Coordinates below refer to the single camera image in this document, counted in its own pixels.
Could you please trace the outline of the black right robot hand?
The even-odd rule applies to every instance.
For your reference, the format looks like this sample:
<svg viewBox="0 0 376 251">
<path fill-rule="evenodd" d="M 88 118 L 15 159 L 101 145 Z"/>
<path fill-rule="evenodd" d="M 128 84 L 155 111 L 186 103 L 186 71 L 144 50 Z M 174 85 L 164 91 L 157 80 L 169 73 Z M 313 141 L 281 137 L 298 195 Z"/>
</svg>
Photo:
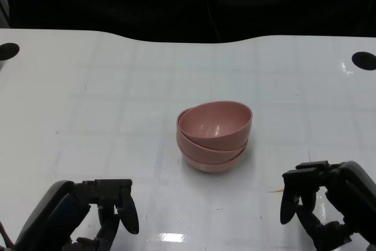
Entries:
<svg viewBox="0 0 376 251">
<path fill-rule="evenodd" d="M 358 233 L 375 250 L 375 182 L 355 161 L 301 163 L 282 175 L 280 222 L 297 216 L 317 250 L 334 250 Z M 322 224 L 314 215 L 316 193 L 326 188 L 329 202 L 343 215 L 343 223 Z"/>
</svg>

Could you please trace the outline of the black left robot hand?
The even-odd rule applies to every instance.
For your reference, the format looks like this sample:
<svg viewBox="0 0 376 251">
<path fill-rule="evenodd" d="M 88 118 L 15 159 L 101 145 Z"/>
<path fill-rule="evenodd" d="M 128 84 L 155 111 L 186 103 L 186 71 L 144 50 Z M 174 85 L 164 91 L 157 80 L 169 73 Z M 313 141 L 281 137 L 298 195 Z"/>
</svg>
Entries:
<svg viewBox="0 0 376 251">
<path fill-rule="evenodd" d="M 55 182 L 24 224 L 12 250 L 110 250 L 119 225 L 136 235 L 139 219 L 131 196 L 132 180 Z M 96 205 L 100 229 L 94 239 L 71 235 Z"/>
</svg>

